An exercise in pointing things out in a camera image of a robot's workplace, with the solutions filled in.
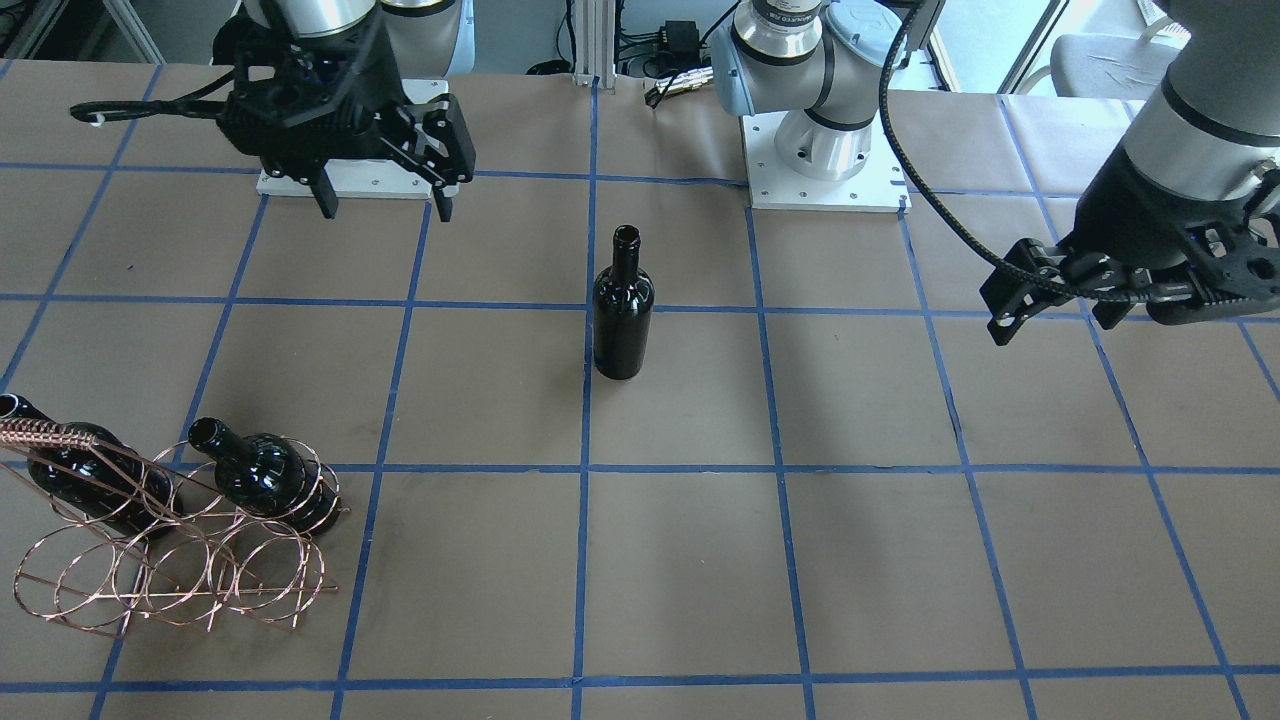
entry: white mounting plate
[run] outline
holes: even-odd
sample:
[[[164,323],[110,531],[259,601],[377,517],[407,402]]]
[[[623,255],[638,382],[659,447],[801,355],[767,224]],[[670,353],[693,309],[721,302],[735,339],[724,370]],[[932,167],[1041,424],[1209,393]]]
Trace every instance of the white mounting plate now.
[[[905,202],[906,209],[911,209],[902,170],[878,122],[872,126],[872,149],[861,172],[845,182],[829,182],[801,176],[782,161],[773,146],[773,136],[785,117],[786,113],[767,113],[742,118],[753,208],[897,213]]]
[[[404,94],[413,102],[426,102],[449,91],[444,79],[406,79]],[[422,200],[431,196],[431,184],[390,160],[329,160],[329,182],[338,197],[384,197]],[[259,195],[311,197],[311,188],[288,177],[257,176]]]

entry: white chair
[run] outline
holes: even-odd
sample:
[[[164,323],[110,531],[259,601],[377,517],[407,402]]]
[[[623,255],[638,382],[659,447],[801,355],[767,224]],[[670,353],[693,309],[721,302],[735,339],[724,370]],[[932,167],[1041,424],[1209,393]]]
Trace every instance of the white chair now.
[[[1169,17],[1148,24],[1139,37],[1068,33],[1053,42],[1050,63],[1027,76],[1014,92],[1030,92],[1046,77],[1064,97],[1146,100],[1160,85],[1179,49],[1153,38],[1174,23]]]

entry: bottle neck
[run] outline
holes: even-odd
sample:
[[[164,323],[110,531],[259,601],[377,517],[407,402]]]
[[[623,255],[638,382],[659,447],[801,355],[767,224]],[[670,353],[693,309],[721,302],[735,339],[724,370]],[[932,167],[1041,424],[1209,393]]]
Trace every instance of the bottle neck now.
[[[27,401],[26,397],[20,395],[0,395],[0,420],[47,420],[47,415],[36,410],[36,407]]]
[[[187,442],[219,462],[243,465],[252,461],[255,455],[253,446],[215,418],[201,418],[192,423],[187,430]]]
[[[636,284],[640,279],[640,231],[622,225],[613,232],[613,282]]]

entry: bottle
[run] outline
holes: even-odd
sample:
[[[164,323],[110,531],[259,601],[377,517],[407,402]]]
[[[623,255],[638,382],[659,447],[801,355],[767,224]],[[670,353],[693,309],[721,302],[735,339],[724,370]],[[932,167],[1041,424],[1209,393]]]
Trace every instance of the bottle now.
[[[0,420],[28,419],[49,420],[40,410],[36,410],[26,397],[19,395],[0,395]],[[92,423],[61,423],[63,428],[87,432],[93,437],[111,443],[116,447],[128,448],[110,430]],[[174,495],[173,483],[169,478],[146,468],[138,460],[99,448],[104,457],[109,459],[129,479],[122,478],[119,473],[102,461],[101,457],[88,450],[65,447],[32,447],[31,454],[45,460],[27,460],[27,474],[45,492],[77,507],[91,519],[104,519],[102,521],[113,530],[133,537],[146,532],[156,521],[154,510],[150,510],[141,497],[137,496],[137,482],[142,478],[142,487],[152,497],[152,507],[169,505],[182,514],[182,498]],[[106,489],[86,482],[92,478],[104,486],[114,488]],[[169,532],[165,527],[151,534],[152,539]]]
[[[595,368],[614,380],[634,378],[644,363],[653,311],[653,281],[640,269],[640,231],[613,231],[613,266],[591,291],[595,306]]]
[[[187,442],[214,460],[214,483],[244,512],[317,537],[338,520],[338,496],[279,436],[239,437],[215,418],[187,429]]]

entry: bottle opening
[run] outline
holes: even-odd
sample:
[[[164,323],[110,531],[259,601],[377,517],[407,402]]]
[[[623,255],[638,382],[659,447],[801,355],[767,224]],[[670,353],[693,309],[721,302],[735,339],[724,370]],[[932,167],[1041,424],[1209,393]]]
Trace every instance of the bottle opening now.
[[[187,429],[187,442],[195,446],[207,445],[218,434],[218,420],[201,418]]]
[[[622,225],[613,231],[613,245],[618,247],[635,247],[640,245],[640,231],[632,225]]]

